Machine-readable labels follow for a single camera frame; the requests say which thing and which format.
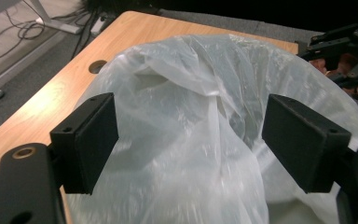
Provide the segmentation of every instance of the wooden tabletop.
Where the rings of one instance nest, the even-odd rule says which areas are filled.
[[[49,132],[73,111],[77,100],[95,78],[96,75],[89,72],[92,63],[99,60],[109,62],[119,52],[134,45],[189,34],[248,36],[297,53],[295,43],[134,11],[125,12],[0,126],[0,158],[13,147],[50,143]]]

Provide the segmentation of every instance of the floor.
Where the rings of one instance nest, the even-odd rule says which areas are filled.
[[[40,3],[48,15],[53,18],[78,11],[81,8],[80,1],[40,0]],[[14,7],[0,13],[0,76],[7,73],[14,64],[58,33],[58,30],[42,25],[34,25],[34,27],[38,27],[34,29],[24,29],[24,27],[28,28],[27,25],[35,23],[34,21],[38,17],[34,12],[34,5],[29,0],[20,1]],[[74,17],[61,19],[65,23],[73,20]]]

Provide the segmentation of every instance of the translucent plastic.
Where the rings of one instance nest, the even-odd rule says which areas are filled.
[[[352,132],[358,147],[357,104],[296,55],[235,35],[176,36],[119,53],[77,105],[105,92],[119,141],[93,194],[68,195],[75,223],[269,223],[267,205],[292,200],[338,223],[339,187],[305,194],[261,139],[276,93]]]

